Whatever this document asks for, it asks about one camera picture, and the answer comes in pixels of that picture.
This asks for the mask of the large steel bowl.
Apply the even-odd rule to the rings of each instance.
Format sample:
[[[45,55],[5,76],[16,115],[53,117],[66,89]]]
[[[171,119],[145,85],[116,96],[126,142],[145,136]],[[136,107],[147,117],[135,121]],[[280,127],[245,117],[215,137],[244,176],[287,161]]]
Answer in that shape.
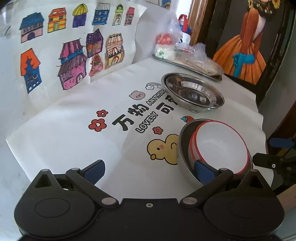
[[[197,119],[193,120],[182,128],[180,136],[179,136],[179,146],[178,146],[178,166],[182,172],[182,175],[185,179],[188,180],[188,182],[196,187],[200,187],[203,184],[201,184],[195,177],[194,177],[194,168],[191,167],[189,158],[188,158],[188,146],[190,138],[198,126],[203,121],[207,121],[208,119]],[[247,169],[242,174],[235,174],[235,178],[242,178],[251,168],[253,168],[252,160],[251,160],[251,154],[249,153],[249,160],[250,164],[248,165]]]

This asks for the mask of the white bowl red rim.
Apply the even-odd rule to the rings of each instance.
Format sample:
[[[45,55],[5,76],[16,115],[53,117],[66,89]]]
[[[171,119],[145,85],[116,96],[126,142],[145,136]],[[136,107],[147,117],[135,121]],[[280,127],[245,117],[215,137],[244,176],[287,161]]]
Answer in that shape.
[[[235,174],[242,174],[250,164],[248,149],[241,135],[221,121],[210,120],[200,126],[197,146],[200,157],[217,170],[228,168]]]
[[[198,124],[196,129],[194,130],[188,146],[188,158],[192,168],[194,168],[194,164],[196,161],[201,161],[202,163],[208,164],[203,157],[200,157],[200,152],[197,146],[197,131],[200,129],[200,126],[204,125],[204,123],[208,123],[210,120],[205,120]]]

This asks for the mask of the white printed cartoon tablecloth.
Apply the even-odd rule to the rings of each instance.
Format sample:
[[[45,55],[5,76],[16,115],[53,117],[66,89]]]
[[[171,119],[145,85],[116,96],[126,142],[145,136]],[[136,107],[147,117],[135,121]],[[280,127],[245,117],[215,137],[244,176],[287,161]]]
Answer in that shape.
[[[193,113],[160,88],[167,73],[182,69],[149,58],[106,75],[36,114],[7,138],[8,146],[29,179],[42,169],[60,174],[102,160],[106,173],[97,186],[118,200],[180,199],[194,191],[178,165],[147,150],[153,140],[178,136],[186,116],[222,121],[240,133],[250,154],[266,152],[252,92],[224,77],[212,83],[224,105]]]

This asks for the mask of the shallow steel plate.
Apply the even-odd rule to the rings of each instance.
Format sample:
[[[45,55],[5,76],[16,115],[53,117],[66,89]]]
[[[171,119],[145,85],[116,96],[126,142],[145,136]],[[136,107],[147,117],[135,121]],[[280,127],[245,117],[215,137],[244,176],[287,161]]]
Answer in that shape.
[[[188,74],[168,73],[162,77],[161,82],[173,101],[188,110],[203,112],[218,109],[225,103],[218,89]]]

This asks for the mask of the steel rectangular tray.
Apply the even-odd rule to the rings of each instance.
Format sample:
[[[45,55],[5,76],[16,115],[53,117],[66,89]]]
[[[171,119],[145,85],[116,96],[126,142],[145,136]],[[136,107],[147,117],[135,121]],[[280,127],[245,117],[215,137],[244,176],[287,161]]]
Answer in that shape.
[[[180,68],[184,68],[184,69],[187,69],[187,70],[190,70],[194,73],[197,73],[199,75],[202,75],[206,78],[209,78],[210,80],[213,80],[213,81],[222,81],[222,75],[209,75],[207,73],[204,73],[198,69],[194,69],[190,66],[187,66],[187,65],[184,65],[182,63],[178,63],[176,61],[171,61],[171,60],[167,60],[167,59],[162,59],[162,58],[158,58],[155,56],[155,54],[152,54],[152,57],[158,61],[162,61],[162,62],[165,62],[165,63],[168,63],[168,64],[171,64],[171,65],[175,65],[175,66],[178,66]]]

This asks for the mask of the plastic bag of flatbread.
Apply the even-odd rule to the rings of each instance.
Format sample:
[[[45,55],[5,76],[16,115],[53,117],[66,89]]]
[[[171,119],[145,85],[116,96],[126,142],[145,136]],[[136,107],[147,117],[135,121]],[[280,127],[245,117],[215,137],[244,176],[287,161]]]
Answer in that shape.
[[[197,43],[194,46],[178,43],[176,51],[178,52],[176,59],[185,66],[209,76],[218,76],[224,73],[222,67],[207,56],[206,45],[203,43]]]

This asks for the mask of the painting of orange dress woman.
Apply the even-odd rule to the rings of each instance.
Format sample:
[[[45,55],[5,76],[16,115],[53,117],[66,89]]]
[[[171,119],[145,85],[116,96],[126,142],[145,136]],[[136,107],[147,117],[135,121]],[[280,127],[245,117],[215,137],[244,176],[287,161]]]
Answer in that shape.
[[[295,1],[214,1],[207,55],[260,104],[280,70],[295,25]]]

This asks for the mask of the white packaged food block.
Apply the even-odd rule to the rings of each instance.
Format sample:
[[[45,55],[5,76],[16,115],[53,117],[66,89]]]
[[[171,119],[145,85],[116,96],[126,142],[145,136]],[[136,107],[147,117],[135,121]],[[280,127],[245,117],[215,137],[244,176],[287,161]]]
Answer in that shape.
[[[173,61],[176,58],[175,46],[156,44],[154,55],[159,59]]]

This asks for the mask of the colourful houses drawing poster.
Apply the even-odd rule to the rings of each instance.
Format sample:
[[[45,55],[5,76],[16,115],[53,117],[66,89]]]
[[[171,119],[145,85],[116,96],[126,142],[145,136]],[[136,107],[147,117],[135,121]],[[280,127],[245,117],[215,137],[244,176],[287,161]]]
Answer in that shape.
[[[146,7],[134,1],[3,1],[1,109],[36,114],[129,66]]]

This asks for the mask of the red tomato in bag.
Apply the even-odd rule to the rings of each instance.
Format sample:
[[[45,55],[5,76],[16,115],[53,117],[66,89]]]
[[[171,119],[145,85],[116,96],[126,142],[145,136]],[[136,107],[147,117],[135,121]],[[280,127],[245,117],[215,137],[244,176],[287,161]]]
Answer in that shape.
[[[159,45],[171,45],[173,40],[170,33],[163,33],[156,36],[155,42]]]

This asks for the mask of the cartoon figures poster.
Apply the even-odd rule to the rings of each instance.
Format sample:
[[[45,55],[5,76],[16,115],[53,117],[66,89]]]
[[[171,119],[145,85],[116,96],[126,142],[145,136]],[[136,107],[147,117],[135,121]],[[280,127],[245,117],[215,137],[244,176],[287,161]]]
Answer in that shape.
[[[165,9],[170,9],[171,7],[178,4],[178,1],[173,0],[146,0],[146,2],[160,6]]]

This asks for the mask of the brown wooden post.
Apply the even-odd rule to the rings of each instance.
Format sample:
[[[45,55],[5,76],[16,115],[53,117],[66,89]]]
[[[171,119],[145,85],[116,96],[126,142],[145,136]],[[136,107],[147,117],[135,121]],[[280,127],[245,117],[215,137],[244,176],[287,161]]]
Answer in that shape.
[[[204,42],[208,34],[208,27],[211,23],[215,3],[216,1],[212,0],[192,1],[188,17],[189,25],[192,29],[191,46],[196,45],[199,42]]]

